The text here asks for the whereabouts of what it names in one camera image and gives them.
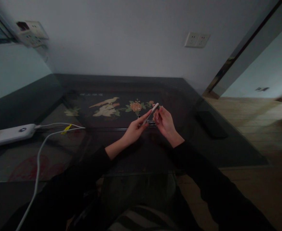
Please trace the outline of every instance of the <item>white cable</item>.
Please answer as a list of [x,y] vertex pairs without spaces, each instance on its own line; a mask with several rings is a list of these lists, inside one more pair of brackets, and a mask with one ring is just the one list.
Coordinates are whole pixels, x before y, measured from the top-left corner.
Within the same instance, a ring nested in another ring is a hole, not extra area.
[[35,199],[35,196],[36,196],[36,194],[37,194],[37,186],[38,186],[38,179],[39,179],[39,169],[40,169],[39,156],[40,156],[40,154],[41,154],[41,151],[42,151],[42,149],[43,149],[44,144],[46,143],[46,141],[48,140],[49,136],[51,136],[51,135],[54,135],[54,134],[57,134],[57,133],[62,133],[62,132],[69,132],[69,131],[73,131],[73,130],[77,130],[77,129],[85,129],[85,127],[78,127],[78,128],[73,128],[73,129],[69,129],[69,130],[64,130],[64,131],[60,131],[60,132],[51,133],[51,134],[49,134],[49,135],[45,138],[45,140],[43,141],[43,143],[42,143],[42,145],[41,145],[41,147],[39,148],[39,151],[38,151],[38,153],[37,153],[37,172],[36,172],[36,179],[35,179],[35,186],[34,186],[34,194],[33,194],[33,197],[32,197],[32,199],[31,199],[31,201],[30,201],[30,204],[28,205],[27,210],[25,211],[25,214],[23,215],[21,221],[19,222],[19,225],[18,225],[16,231],[19,231],[19,230],[20,230],[20,228],[21,228],[23,222],[25,221],[25,219],[26,219],[26,217],[27,217],[27,215],[28,215],[28,213],[29,213],[30,207],[31,207],[31,205],[32,205],[32,203],[33,203],[33,201],[34,201],[34,199]]
[[53,124],[47,124],[47,125],[37,125],[37,126],[35,127],[35,129],[40,128],[40,127],[46,127],[46,126],[54,125],[54,124],[67,124],[67,125],[73,125],[73,126],[75,126],[75,127],[79,127],[79,128],[84,128],[84,127],[80,127],[80,126],[75,125],[75,124],[68,124],[68,123],[53,123]]

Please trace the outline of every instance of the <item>bird painting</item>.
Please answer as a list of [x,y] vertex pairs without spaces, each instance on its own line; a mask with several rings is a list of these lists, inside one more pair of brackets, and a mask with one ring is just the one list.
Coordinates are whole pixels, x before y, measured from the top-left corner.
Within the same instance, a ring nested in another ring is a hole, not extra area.
[[110,105],[110,104],[114,103],[118,98],[119,97],[113,97],[112,99],[106,99],[105,101],[100,102],[98,104],[95,104],[95,105],[93,105],[91,107],[98,107],[98,106],[101,106],[101,105],[104,105],[104,104],[109,104]]
[[116,112],[116,110],[114,109],[116,106],[120,105],[119,103],[115,103],[115,104],[107,104],[107,105],[103,105],[99,108],[99,111],[97,113],[95,113],[93,116],[97,117],[97,116],[108,116],[110,117],[112,114],[114,114]]

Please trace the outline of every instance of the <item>power strip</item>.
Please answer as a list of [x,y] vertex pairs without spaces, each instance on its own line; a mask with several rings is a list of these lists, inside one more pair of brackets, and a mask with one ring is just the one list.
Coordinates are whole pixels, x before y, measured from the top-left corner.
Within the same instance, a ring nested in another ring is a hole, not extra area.
[[0,130],[0,145],[31,138],[35,132],[35,127],[35,124],[27,124]]

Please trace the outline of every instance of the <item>person's right hand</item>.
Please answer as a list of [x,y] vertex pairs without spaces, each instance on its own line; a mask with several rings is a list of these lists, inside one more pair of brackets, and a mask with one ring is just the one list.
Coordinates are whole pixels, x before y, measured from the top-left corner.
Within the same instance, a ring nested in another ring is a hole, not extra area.
[[161,134],[169,141],[173,148],[185,141],[175,130],[171,113],[164,107],[160,107],[159,110],[155,111],[153,120]]

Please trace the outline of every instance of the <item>power socket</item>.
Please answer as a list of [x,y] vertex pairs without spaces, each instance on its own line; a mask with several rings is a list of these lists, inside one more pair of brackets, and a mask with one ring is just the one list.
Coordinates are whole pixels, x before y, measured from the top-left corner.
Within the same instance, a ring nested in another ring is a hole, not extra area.
[[203,48],[206,45],[207,40],[211,35],[209,34],[200,34],[198,40],[196,41],[195,47]]
[[33,32],[33,34],[40,39],[49,39],[47,33],[42,27],[41,23],[38,21],[26,21],[29,29]]
[[195,47],[195,44],[199,38],[198,33],[194,33],[194,32],[189,32],[187,39],[186,39],[186,43],[185,43],[185,47]]
[[36,48],[36,47],[45,45],[45,43],[40,38],[35,36],[34,33],[30,30],[26,30],[26,31],[19,33],[18,38],[27,47]]

